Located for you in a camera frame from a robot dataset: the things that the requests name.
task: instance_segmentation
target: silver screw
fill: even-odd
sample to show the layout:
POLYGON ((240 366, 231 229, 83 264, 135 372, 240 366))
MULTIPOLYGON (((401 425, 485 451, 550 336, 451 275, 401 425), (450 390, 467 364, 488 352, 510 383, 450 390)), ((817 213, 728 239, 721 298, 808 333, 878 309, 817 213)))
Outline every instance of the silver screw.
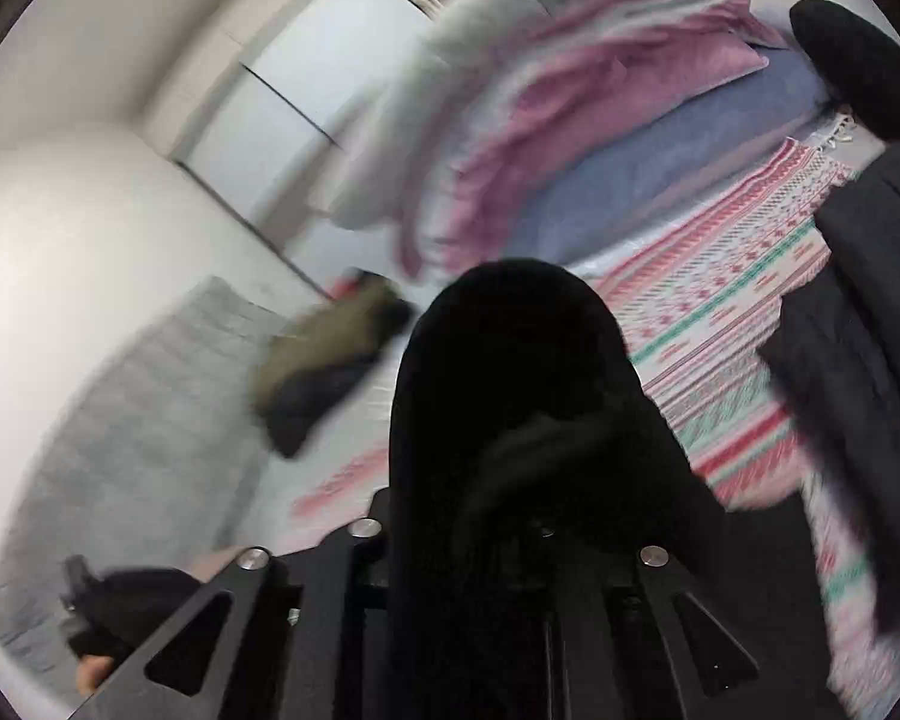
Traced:
POLYGON ((384 529, 384 526, 375 519, 366 517, 364 519, 355 519, 348 525, 347 529, 350 531, 350 535, 356 538, 373 538, 384 529))
POLYGON ((237 565, 245 568, 247 571, 256 571, 258 568, 263 568, 267 563, 269 563, 269 555, 265 549, 260 549, 260 547, 245 549, 240 553, 240 557, 237 557, 237 565))
POLYGON ((640 550, 640 560, 642 560, 643 565, 648 565, 650 568, 660 568, 663 565, 667 565, 669 559, 670 556, 663 547, 650 546, 640 550))

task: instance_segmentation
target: gray blanket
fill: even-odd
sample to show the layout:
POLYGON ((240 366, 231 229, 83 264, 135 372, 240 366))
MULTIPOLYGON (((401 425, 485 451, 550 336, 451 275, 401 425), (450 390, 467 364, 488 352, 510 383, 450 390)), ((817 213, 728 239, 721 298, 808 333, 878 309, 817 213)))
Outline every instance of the gray blanket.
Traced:
POLYGON ((103 369, 47 446, 0 550, 0 642, 64 698, 60 562, 182 568, 232 543, 269 455, 248 377, 285 323, 211 279, 103 369))

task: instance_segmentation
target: triangular cutout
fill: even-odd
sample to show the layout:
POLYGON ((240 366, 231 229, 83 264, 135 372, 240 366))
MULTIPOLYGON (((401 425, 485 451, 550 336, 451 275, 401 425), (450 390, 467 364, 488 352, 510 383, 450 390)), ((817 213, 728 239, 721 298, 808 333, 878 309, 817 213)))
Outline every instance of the triangular cutout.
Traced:
POLYGON ((714 698, 759 676, 754 659, 692 596, 674 596, 674 608, 706 696, 714 698))
POLYGON ((233 599, 219 593, 144 668, 151 682, 196 696, 203 687, 217 639, 233 599))

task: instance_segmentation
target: white wall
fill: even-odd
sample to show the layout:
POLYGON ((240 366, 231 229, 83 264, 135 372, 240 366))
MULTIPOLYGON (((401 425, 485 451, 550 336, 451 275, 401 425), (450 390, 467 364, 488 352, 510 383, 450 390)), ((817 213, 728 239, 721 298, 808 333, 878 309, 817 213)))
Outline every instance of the white wall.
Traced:
POLYGON ((34 0, 0 45, 0 148, 136 114, 223 0, 34 0))
MULTIPOLYGON (((0 537, 88 377, 211 274, 284 314, 319 301, 128 131, 86 129, 0 155, 0 537)), ((2 654, 0 685, 26 720, 60 716, 2 654)))

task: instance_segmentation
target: white cabinet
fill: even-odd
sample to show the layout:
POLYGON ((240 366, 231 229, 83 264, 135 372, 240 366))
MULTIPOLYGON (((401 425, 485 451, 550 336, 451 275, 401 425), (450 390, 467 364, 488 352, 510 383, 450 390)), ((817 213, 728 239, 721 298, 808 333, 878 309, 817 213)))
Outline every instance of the white cabinet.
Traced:
POLYGON ((246 70, 183 161, 238 215, 259 224, 327 138, 246 70))
POLYGON ((394 74, 429 21, 409 0, 312 0, 250 68, 332 131, 365 90, 394 74))

